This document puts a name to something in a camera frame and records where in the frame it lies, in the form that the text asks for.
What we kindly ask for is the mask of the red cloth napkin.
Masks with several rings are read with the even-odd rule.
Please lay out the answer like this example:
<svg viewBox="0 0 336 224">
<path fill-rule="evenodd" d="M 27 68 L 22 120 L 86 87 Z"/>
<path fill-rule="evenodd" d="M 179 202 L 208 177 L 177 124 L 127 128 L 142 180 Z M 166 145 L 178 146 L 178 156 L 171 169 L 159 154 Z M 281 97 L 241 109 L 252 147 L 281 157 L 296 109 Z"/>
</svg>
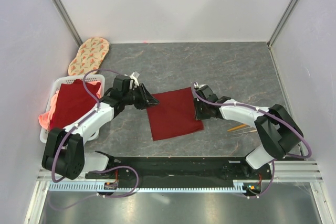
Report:
<svg viewBox="0 0 336 224">
<path fill-rule="evenodd" d="M 148 118 L 154 141 L 202 131 L 202 121 L 196 119 L 191 88 L 153 95 L 159 104 L 148 108 Z"/>
</svg>

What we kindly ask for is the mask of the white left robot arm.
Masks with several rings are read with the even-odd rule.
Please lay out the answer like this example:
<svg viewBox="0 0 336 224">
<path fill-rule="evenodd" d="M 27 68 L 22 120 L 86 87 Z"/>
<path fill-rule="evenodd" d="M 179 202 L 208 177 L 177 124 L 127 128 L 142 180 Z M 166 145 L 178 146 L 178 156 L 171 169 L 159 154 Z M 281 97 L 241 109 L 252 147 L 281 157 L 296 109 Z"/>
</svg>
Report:
<svg viewBox="0 0 336 224">
<path fill-rule="evenodd" d="M 109 88 L 98 100 L 98 104 L 80 119 L 63 129 L 54 128 L 49 131 L 42 167 L 51 171 L 54 183 L 65 178 L 77 178 L 86 161 L 84 145 L 96 131 L 112 121 L 128 105 L 143 110 L 159 104 L 142 83 L 136 88 L 123 91 Z"/>
</svg>

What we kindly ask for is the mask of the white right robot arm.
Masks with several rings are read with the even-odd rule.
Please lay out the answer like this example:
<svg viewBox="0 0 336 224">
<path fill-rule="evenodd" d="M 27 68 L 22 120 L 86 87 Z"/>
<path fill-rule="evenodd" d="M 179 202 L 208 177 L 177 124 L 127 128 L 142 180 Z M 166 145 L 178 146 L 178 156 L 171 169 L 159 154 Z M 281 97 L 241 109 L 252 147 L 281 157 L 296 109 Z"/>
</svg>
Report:
<svg viewBox="0 0 336 224">
<path fill-rule="evenodd" d="M 255 107 L 233 99 L 224 103 L 194 99 L 196 118 L 219 118 L 246 124 L 257 130 L 261 145 L 250 152 L 240 166 L 241 174 L 254 178 L 266 163 L 282 159 L 303 139 L 303 133 L 286 109 L 276 104 L 270 108 Z"/>
</svg>

